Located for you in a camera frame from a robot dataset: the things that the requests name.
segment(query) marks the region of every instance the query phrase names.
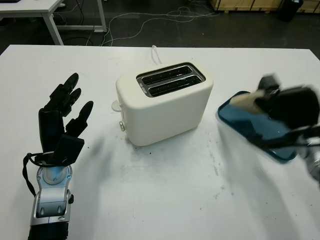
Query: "toaster lever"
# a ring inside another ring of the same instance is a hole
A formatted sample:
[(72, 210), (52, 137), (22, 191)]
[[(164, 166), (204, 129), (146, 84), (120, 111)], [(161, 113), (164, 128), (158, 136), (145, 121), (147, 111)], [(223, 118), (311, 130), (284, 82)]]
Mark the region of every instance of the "toaster lever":
[(119, 102), (117, 100), (115, 100), (112, 104), (111, 104), (111, 108), (113, 111), (120, 113), (121, 112), (121, 106), (119, 104)]

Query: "wooden crate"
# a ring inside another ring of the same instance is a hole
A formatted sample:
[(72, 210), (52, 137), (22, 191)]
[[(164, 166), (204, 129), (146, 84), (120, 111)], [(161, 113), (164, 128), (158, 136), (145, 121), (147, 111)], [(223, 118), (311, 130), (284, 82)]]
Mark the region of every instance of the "wooden crate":
[[(216, 11), (277, 11), (283, 0), (210, 0)], [(320, 13), (320, 0), (305, 0), (298, 13)]]
[(314, 11), (315, 14), (320, 14), (320, 2), (318, 4), (318, 7), (316, 8), (316, 10)]
[(298, 13), (314, 13), (319, 5), (319, 1), (304, 1), (298, 9)]
[(255, 0), (252, 11), (277, 11), (282, 0)]
[(253, 0), (210, 0), (216, 11), (248, 11)]

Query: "white desk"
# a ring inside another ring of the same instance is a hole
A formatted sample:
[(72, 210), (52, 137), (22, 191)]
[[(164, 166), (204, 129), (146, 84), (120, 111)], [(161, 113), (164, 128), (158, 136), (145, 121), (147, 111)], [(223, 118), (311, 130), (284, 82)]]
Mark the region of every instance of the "white desk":
[[(158, 52), (164, 63), (192, 60), (214, 76), (214, 86), (197, 129), (139, 148), (126, 140), (111, 104), (119, 75), (154, 64), (151, 48), (11, 45), (0, 56), (2, 238), (28, 236), (33, 196), (22, 158), (41, 151), (38, 110), (78, 72), (82, 95), (68, 119), (89, 100), (94, 108), (72, 166), (68, 239), (319, 239), (320, 191), (304, 162), (273, 161), (215, 117), (227, 98), (253, 91), (267, 73), (276, 73), (283, 87), (308, 83), (320, 89), (319, 60), (305, 49)], [(34, 185), (36, 169), (28, 166)]]
[(63, 0), (21, 0), (16, 3), (0, 3), (1, 18), (44, 19), (50, 35), (56, 45), (63, 45), (52, 13)]
[(63, 0), (21, 0), (16, 3), (0, 3), (1, 18), (36, 18), (44, 19), (50, 32), (53, 42), (56, 45), (63, 45), (58, 29), (62, 30), (92, 30), (105, 32), (107, 30), (104, 10), (101, 0), (97, 0), (101, 26), (56, 26), (53, 19), (53, 12)]

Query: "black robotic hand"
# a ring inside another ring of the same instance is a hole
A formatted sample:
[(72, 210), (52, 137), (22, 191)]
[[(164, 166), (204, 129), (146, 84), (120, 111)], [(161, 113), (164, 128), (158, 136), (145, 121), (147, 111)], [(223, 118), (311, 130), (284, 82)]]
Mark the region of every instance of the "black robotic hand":
[[(34, 196), (29, 240), (67, 239), (71, 204), (74, 196), (68, 189), (72, 178), (73, 164), (85, 141), (78, 136), (88, 126), (87, 119), (93, 108), (93, 101), (87, 102), (79, 116), (71, 119), (64, 127), (63, 117), (80, 97), (81, 89), (73, 90), (78, 82), (77, 73), (72, 74), (64, 84), (50, 95), (50, 101), (39, 110), (39, 134), (42, 153), (28, 153), (23, 159), (22, 175)], [(39, 192), (28, 179), (27, 163), (39, 166), (36, 179)]]

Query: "black cable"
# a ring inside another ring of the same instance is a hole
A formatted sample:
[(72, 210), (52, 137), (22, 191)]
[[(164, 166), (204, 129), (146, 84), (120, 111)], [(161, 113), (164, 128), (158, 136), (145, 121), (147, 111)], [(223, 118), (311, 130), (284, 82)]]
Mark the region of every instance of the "black cable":
[[(68, 41), (68, 40), (72, 40), (72, 39), (85, 39), (85, 40), (88, 40), (88, 38), (84, 37), (84, 36), (75, 36), (75, 37), (69, 37), (69, 38), (63, 39), (63, 41)], [(88, 42), (91, 43), (91, 46), (94, 45), (94, 43), (90, 39), (89, 39)]]
[[(82, 0), (82, 2), (81, 2), (81, 7), (80, 7), (80, 9), (82, 10), (82, 8), (83, 8), (83, 6), (84, 6), (84, 3), (85, 3), (85, 0)], [(83, 16), (83, 18), (82, 18), (82, 22), (81, 22), (81, 25), (83, 25), (84, 24), (84, 21), (85, 21), (85, 15), (82, 13), (82, 16)]]
[(23, 158), (23, 168), (22, 168), (22, 176), (25, 179), (26, 185), (28, 187), (28, 189), (30, 190), (30, 192), (32, 193), (32, 195), (35, 197), (36, 196), (36, 191), (34, 186), (32, 185), (32, 183), (29, 181), (28, 178), (28, 171), (27, 171), (27, 164), (28, 162), (32, 162), (34, 165), (38, 166), (38, 167), (42, 167), (42, 168), (53, 168), (53, 167), (59, 167), (59, 165), (55, 165), (55, 164), (43, 164), (43, 163), (39, 163), (36, 162), (32, 159), (32, 157), (35, 156), (39, 156), (42, 155), (43, 153), (27, 153), (26, 156)]
[(80, 23), (79, 24), (83, 24), (83, 22), (85, 20), (85, 15), (84, 15), (84, 12), (82, 11), (82, 6), (80, 5), (78, 0), (75, 0), (75, 2), (76, 2), (76, 5), (78, 6), (78, 8), (80, 10)]
[(54, 13), (53, 16), (59, 16), (61, 18), (61, 20), (64, 22), (64, 25), (67, 25), (67, 21), (65, 20), (65, 18), (60, 14), (60, 13)]

